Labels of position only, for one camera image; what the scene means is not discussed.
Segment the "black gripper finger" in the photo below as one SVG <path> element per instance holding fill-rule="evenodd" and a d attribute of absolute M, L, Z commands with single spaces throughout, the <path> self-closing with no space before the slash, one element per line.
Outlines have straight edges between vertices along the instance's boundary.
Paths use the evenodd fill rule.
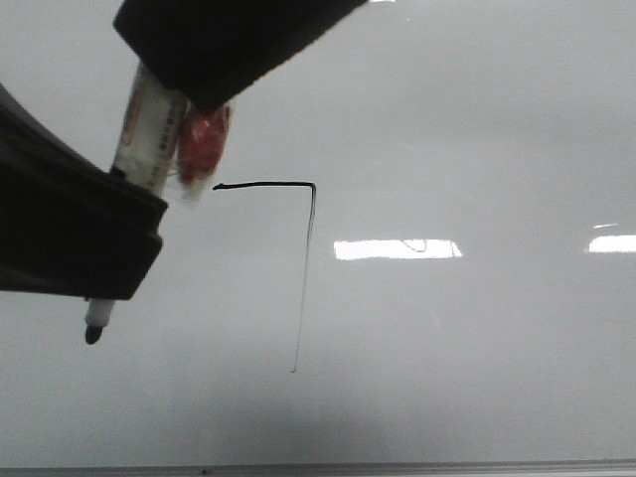
<path fill-rule="evenodd" d="M 1 288 L 127 300 L 165 201 L 101 171 L 1 91 Z"/>
<path fill-rule="evenodd" d="M 146 69 L 213 110 L 361 7 L 342 1 L 125 1 L 113 27 Z"/>

